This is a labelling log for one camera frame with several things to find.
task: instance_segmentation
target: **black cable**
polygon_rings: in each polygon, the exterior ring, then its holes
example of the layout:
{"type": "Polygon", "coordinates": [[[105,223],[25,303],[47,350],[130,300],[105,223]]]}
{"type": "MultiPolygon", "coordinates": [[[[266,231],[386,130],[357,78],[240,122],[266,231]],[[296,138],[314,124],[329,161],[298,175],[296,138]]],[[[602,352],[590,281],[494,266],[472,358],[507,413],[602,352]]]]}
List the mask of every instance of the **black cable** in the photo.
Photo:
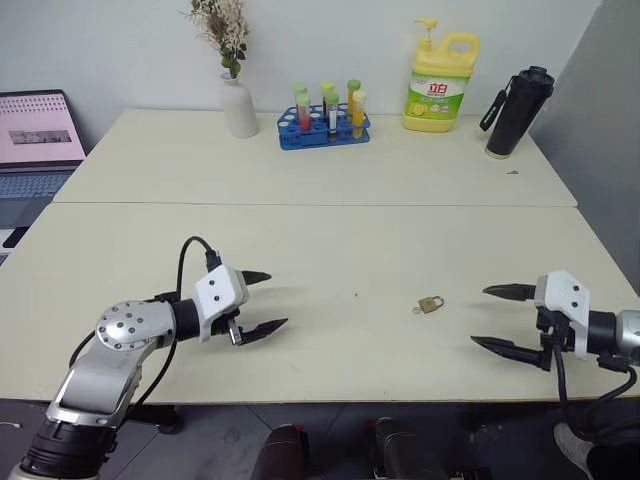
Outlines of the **black cable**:
{"type": "Polygon", "coordinates": [[[78,359],[78,355],[80,355],[80,352],[82,351],[82,349],[87,345],[87,343],[91,341],[93,337],[95,337],[95,335],[96,335],[96,331],[91,330],[91,333],[86,337],[84,337],[84,340],[82,340],[80,342],[80,345],[76,347],[76,349],[71,354],[71,358],[69,358],[69,368],[73,367],[73,364],[76,363],[76,360],[78,359]]]}
{"type": "MultiPolygon", "coordinates": [[[[571,429],[571,432],[578,438],[588,441],[588,442],[593,442],[596,440],[601,440],[605,437],[611,437],[613,433],[619,431],[619,430],[626,430],[628,428],[631,428],[633,426],[636,425],[640,425],[640,417],[637,418],[631,418],[628,420],[622,420],[620,422],[614,423],[613,425],[610,425],[608,427],[604,427],[600,430],[597,430],[593,433],[588,433],[588,432],[584,432],[582,431],[579,427],[576,426],[576,424],[574,423],[574,420],[569,412],[569,401],[567,399],[567,384],[566,384],[566,375],[565,375],[565,370],[564,370],[564,361],[562,360],[562,350],[560,348],[560,345],[554,345],[553,346],[553,356],[556,362],[556,369],[558,371],[558,397],[560,398],[560,408],[562,409],[562,413],[565,417],[565,421],[567,422],[567,425],[569,426],[569,428],[571,429]]],[[[600,406],[602,406],[602,404],[605,401],[611,400],[612,398],[614,398],[616,395],[614,395],[614,393],[622,390],[622,393],[624,393],[625,391],[627,391],[629,388],[631,388],[631,386],[633,386],[633,384],[636,382],[637,379],[637,375],[636,372],[633,370],[632,367],[628,367],[628,373],[629,373],[629,380],[622,386],[616,388],[615,390],[612,390],[609,393],[606,393],[605,395],[603,395],[602,397],[600,397],[598,400],[596,400],[596,402],[602,400],[599,402],[598,405],[596,405],[591,412],[593,412],[595,410],[595,408],[598,408],[600,406]]]]}
{"type": "Polygon", "coordinates": [[[184,258],[187,254],[187,249],[192,242],[200,243],[200,245],[204,247],[206,253],[213,252],[215,254],[213,248],[211,248],[211,246],[202,237],[194,235],[193,237],[187,238],[187,240],[182,245],[182,249],[180,249],[180,258],[178,259],[178,278],[176,281],[176,293],[178,294],[178,300],[182,298],[182,271],[184,269],[184,258]]]}
{"type": "MultiPolygon", "coordinates": [[[[213,248],[211,248],[211,246],[206,242],[206,240],[204,240],[202,237],[198,237],[195,235],[193,237],[189,237],[182,245],[182,248],[180,249],[180,257],[178,259],[178,274],[176,279],[176,293],[177,293],[178,300],[182,299],[182,274],[184,270],[184,259],[186,257],[187,249],[189,248],[189,245],[191,245],[191,243],[193,242],[198,242],[200,243],[200,245],[204,247],[205,255],[207,257],[207,270],[210,270],[210,266],[212,266],[213,264],[216,264],[216,263],[219,264],[220,262],[220,257],[218,257],[218,254],[215,252],[215,250],[213,250],[213,248]]],[[[177,346],[178,346],[178,341],[174,339],[174,341],[171,343],[171,347],[169,348],[169,354],[167,355],[167,358],[165,359],[164,364],[162,365],[162,368],[156,375],[156,378],[153,380],[153,382],[151,382],[151,385],[149,385],[147,390],[140,396],[138,401],[129,408],[129,410],[127,411],[127,414],[125,415],[124,420],[118,426],[118,430],[126,423],[127,420],[131,418],[133,412],[137,408],[142,406],[145,400],[149,398],[149,395],[151,395],[151,393],[158,386],[158,384],[164,377],[164,374],[167,373],[167,370],[169,370],[169,366],[171,365],[173,356],[176,353],[177,346]]]]}
{"type": "Polygon", "coordinates": [[[624,392],[626,392],[636,384],[636,381],[638,380],[638,374],[636,373],[635,368],[629,366],[627,367],[626,372],[629,374],[629,379],[626,381],[626,383],[620,385],[618,388],[611,390],[608,393],[605,393],[597,400],[591,402],[591,404],[589,404],[589,406],[585,409],[584,416],[586,418],[588,426],[591,427],[593,425],[593,413],[598,408],[600,408],[606,402],[613,400],[617,396],[622,395],[624,392]]]}

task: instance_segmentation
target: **padlock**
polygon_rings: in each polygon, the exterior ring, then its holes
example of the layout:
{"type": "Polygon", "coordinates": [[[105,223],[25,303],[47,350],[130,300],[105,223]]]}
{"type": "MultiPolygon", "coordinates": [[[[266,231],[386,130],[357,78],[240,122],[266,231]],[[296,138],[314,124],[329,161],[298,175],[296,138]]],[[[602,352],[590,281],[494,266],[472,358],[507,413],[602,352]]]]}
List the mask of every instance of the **padlock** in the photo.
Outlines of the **padlock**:
{"type": "Polygon", "coordinates": [[[442,305],[444,305],[444,298],[442,297],[425,297],[418,300],[418,306],[413,309],[413,313],[430,313],[439,309],[442,305]]]}

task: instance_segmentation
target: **flower vase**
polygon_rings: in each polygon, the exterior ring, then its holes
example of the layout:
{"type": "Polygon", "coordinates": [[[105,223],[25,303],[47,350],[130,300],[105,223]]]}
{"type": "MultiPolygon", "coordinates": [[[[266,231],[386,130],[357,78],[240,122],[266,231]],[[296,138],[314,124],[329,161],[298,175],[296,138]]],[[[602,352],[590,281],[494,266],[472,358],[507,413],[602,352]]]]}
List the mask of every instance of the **flower vase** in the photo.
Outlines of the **flower vase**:
{"type": "Polygon", "coordinates": [[[253,109],[251,93],[238,78],[223,73],[220,100],[229,132],[236,138],[248,138],[258,133],[258,120],[253,109]]]}

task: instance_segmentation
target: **test tube rack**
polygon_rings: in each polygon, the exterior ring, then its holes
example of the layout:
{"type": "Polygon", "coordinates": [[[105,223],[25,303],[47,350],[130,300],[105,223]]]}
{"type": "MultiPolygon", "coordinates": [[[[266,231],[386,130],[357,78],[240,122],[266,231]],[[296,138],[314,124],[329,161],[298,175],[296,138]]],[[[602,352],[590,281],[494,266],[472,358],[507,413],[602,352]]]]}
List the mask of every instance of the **test tube rack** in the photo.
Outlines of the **test tube rack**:
{"type": "Polygon", "coordinates": [[[369,141],[367,128],[371,126],[365,114],[362,136],[353,137],[354,126],[347,118],[347,104],[338,104],[338,127],[329,131],[326,120],[322,118],[322,105],[312,105],[311,129],[300,130],[296,107],[289,107],[278,118],[277,126],[280,135],[280,147],[283,150],[298,150],[300,148],[333,147],[334,145],[348,145],[351,143],[366,143],[369,141]],[[333,139],[329,133],[335,133],[333,139]]]}

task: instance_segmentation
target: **bottle label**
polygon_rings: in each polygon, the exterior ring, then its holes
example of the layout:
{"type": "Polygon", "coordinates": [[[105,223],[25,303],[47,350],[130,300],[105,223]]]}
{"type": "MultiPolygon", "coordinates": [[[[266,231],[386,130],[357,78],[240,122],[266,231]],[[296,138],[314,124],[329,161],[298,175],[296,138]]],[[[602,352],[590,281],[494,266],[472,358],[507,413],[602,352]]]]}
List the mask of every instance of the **bottle label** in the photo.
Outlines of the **bottle label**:
{"type": "Polygon", "coordinates": [[[434,77],[413,72],[404,113],[415,118],[452,120],[458,115],[469,77],[434,77]]]}
{"type": "Polygon", "coordinates": [[[329,110],[329,130],[335,130],[338,127],[338,110],[329,110]]]}

